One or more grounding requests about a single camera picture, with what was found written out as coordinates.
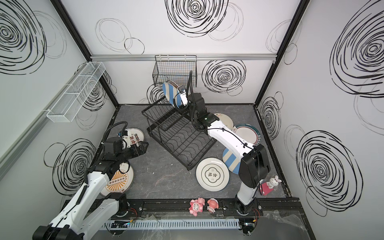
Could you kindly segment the orange sunburst plate on table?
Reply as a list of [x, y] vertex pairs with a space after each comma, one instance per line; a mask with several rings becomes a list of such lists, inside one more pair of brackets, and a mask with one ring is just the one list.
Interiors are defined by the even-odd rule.
[[120, 164], [120, 169], [115, 172], [100, 194], [105, 197], [110, 193], [125, 193], [131, 187], [133, 181], [133, 168], [128, 163], [122, 163]]

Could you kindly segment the orange sunburst plate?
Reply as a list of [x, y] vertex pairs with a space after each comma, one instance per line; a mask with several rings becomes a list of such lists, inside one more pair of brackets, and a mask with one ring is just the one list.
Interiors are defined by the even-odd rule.
[[179, 85], [177, 85], [177, 84], [176, 84], [175, 82], [173, 82], [173, 81], [168, 80], [167, 83], [170, 84], [170, 85], [172, 85], [172, 86], [174, 86], [175, 88], [179, 88]]
[[110, 193], [125, 193], [131, 187], [133, 181], [133, 168], [128, 163], [122, 163], [120, 164], [120, 169], [115, 172], [100, 194], [105, 197]]

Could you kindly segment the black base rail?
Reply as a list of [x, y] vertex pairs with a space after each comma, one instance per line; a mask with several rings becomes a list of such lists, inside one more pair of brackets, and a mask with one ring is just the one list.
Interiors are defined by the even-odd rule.
[[241, 207], [236, 199], [205, 200], [199, 204], [192, 199], [118, 199], [118, 213], [112, 219], [144, 218], [149, 214], [186, 214], [188, 217], [201, 217], [203, 214], [213, 218], [256, 219], [266, 212], [279, 211], [286, 215], [290, 211], [304, 212], [298, 198], [261, 198], [254, 199], [251, 205]]

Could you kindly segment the pink round figurine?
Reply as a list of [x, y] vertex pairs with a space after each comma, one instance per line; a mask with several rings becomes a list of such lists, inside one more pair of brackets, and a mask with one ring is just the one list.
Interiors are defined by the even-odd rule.
[[208, 206], [207, 206], [207, 210], [211, 213], [211, 214], [213, 214], [213, 213], [215, 213], [216, 212], [216, 209], [218, 209], [219, 208], [219, 202], [216, 200], [216, 199], [209, 199], [208, 201], [207, 201], [207, 204], [208, 204]]

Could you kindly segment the pink plush doll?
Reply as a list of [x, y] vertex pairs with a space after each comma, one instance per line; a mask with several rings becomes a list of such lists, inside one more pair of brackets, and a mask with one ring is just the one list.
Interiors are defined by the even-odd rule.
[[189, 212], [191, 215], [197, 217], [198, 213], [203, 212], [204, 206], [205, 206], [205, 199], [204, 198], [198, 198], [195, 200], [191, 200]]

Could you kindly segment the white rabbit figurine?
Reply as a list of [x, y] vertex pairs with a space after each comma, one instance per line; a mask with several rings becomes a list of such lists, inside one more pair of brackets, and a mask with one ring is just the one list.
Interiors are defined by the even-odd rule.
[[267, 186], [269, 189], [273, 189], [274, 187], [277, 187], [282, 182], [281, 179], [279, 179], [279, 176], [274, 176], [270, 178], [270, 180], [267, 182]]

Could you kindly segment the cream floral plate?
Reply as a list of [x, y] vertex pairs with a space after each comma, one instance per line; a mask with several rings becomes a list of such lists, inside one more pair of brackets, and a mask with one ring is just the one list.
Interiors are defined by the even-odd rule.
[[232, 128], [234, 127], [234, 123], [228, 115], [222, 113], [215, 113], [215, 116], [217, 116], [228, 129], [232, 130]]

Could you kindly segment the white mesh wall shelf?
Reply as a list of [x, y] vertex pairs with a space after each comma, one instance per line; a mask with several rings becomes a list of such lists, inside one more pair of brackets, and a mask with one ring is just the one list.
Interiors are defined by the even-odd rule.
[[74, 75], [65, 91], [47, 113], [54, 123], [70, 123], [90, 99], [106, 68], [102, 62], [88, 62]]

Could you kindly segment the blue striped plate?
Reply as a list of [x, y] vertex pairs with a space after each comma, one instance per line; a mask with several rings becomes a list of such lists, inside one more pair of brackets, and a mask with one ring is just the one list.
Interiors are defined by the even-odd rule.
[[170, 83], [163, 83], [162, 89], [167, 100], [174, 108], [179, 108], [184, 105], [178, 88]]
[[241, 161], [229, 149], [223, 151], [222, 160], [230, 172], [239, 174]]

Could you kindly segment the white green emblem plate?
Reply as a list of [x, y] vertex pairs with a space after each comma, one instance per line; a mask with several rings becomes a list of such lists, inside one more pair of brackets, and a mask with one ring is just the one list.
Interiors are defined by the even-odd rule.
[[196, 179], [205, 190], [219, 192], [228, 185], [230, 173], [221, 160], [206, 158], [196, 168]]

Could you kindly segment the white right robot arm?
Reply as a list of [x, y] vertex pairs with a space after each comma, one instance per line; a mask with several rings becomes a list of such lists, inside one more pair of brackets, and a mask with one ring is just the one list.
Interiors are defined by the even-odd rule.
[[262, 181], [271, 170], [266, 148], [249, 143], [227, 128], [219, 117], [207, 111], [204, 98], [194, 93], [193, 72], [189, 72], [186, 86], [178, 88], [182, 104], [177, 110], [188, 112], [191, 124], [200, 132], [216, 139], [237, 158], [240, 159], [239, 177], [242, 181], [235, 199], [235, 206], [240, 215], [247, 215], [253, 210], [256, 192], [261, 191]]

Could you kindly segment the green red rimmed plate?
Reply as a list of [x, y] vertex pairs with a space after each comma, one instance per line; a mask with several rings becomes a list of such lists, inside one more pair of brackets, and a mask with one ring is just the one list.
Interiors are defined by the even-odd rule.
[[232, 131], [245, 141], [257, 146], [261, 142], [261, 134], [259, 130], [250, 124], [237, 124]]

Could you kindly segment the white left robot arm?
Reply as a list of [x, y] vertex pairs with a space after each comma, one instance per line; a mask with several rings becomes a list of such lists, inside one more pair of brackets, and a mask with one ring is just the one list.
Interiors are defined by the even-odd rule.
[[49, 225], [37, 228], [34, 240], [89, 240], [111, 217], [125, 217], [131, 211], [125, 194], [110, 193], [89, 212], [121, 164], [128, 164], [130, 159], [147, 152], [147, 142], [130, 145], [124, 140], [127, 126], [126, 121], [121, 121], [107, 128], [102, 138], [103, 152], [85, 171], [80, 189]]

